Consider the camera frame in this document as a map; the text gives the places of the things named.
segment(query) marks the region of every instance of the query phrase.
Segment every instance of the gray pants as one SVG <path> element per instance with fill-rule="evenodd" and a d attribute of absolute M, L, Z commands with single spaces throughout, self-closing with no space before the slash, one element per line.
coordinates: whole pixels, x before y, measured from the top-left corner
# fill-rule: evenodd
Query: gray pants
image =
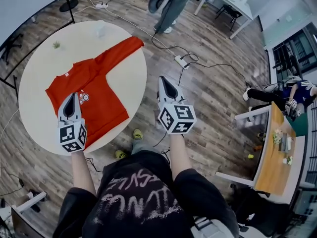
<path fill-rule="evenodd" d="M 157 149 L 148 145 L 144 140 L 133 139 L 132 145 L 133 145 L 133 149 L 132 149 L 131 154 L 135 154 L 135 153 L 138 153 L 138 152 L 143 151 L 143 150 L 159 153 L 159 151 Z"/>
<path fill-rule="evenodd" d="M 169 0 L 162 11 L 162 15 L 158 23 L 154 28 L 158 33 L 164 32 L 167 28 L 171 26 L 173 21 L 177 19 L 179 14 L 184 9 L 188 0 Z"/>

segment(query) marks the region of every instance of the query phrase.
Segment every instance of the jeans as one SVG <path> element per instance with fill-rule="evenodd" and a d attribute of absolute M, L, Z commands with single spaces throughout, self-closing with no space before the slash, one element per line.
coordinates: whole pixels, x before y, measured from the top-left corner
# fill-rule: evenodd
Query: jeans
<path fill-rule="evenodd" d="M 132 149 L 131 155 L 135 154 L 135 153 L 138 153 L 140 151 L 144 151 L 144 150 L 155 152 L 155 153 L 160 153 L 157 149 L 155 149 L 152 146 L 148 145 L 142 139 L 139 139 L 139 140 L 138 139 L 133 139 L 132 145 L 133 145 L 133 149 Z"/>
<path fill-rule="evenodd" d="M 164 32 L 167 28 L 171 26 L 173 21 L 177 19 L 179 14 L 184 9 L 188 0 L 169 0 L 162 11 L 162 15 L 158 23 L 154 28 L 158 33 Z"/>
<path fill-rule="evenodd" d="M 248 91 L 248 96 L 249 96 L 249 98 L 253 98 L 253 99 L 264 101 L 264 102 L 270 102 L 271 103 L 271 102 L 274 101 L 275 104 L 278 106 L 278 108 L 281 111 L 285 110 L 285 104 L 286 104 L 287 99 L 283 99 L 281 97 L 281 92 L 280 91 L 274 91 L 272 93 L 266 93 L 266 92 L 259 91 L 259 90 L 256 90 L 256 89 L 250 89 Z M 260 109 L 260 108 L 266 107 L 268 105 L 270 105 L 270 104 L 259 105 L 259 106 L 253 107 L 252 110 Z"/>

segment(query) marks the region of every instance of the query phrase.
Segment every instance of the black t-shirt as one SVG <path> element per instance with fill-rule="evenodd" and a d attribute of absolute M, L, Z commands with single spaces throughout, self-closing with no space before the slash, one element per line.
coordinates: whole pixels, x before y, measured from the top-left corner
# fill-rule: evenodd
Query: black t-shirt
<path fill-rule="evenodd" d="M 70 189 L 53 237 L 193 237 L 193 216 L 218 219 L 239 237 L 236 217 L 213 184 L 194 169 L 173 181 L 162 155 L 141 151 L 104 167 L 97 197 Z"/>

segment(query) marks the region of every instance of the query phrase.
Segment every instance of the blue shirt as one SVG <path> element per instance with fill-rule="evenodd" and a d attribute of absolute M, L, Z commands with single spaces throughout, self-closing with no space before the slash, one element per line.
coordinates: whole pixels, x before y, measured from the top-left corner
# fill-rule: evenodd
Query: blue shirt
<path fill-rule="evenodd" d="M 310 98 L 311 91 L 314 87 L 314 85 L 307 81 L 307 80 L 302 80 L 297 82 L 298 89 L 295 92 L 294 95 L 294 100 L 297 101 L 297 103 L 304 103 L 304 101 L 308 98 Z M 283 98 L 289 98 L 291 94 L 292 87 L 287 87 L 286 89 L 283 90 Z"/>

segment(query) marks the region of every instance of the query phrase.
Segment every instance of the white sneaker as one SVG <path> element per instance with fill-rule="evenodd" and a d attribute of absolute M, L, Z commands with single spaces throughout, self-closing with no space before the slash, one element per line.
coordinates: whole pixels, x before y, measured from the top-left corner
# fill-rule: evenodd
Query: white sneaker
<path fill-rule="evenodd" d="M 251 88 L 248 87 L 247 90 L 243 93 L 243 99 L 245 101 L 247 101 L 249 99 L 249 96 L 248 96 L 248 91 L 250 90 Z"/>
<path fill-rule="evenodd" d="M 254 117 L 253 116 L 249 116 L 247 119 L 248 119 L 248 121 L 254 121 Z"/>
<path fill-rule="evenodd" d="M 169 34 L 171 31 L 172 31 L 172 28 L 169 27 L 169 28 L 167 28 L 167 29 L 164 31 L 164 33 L 165 33 L 165 34 Z"/>

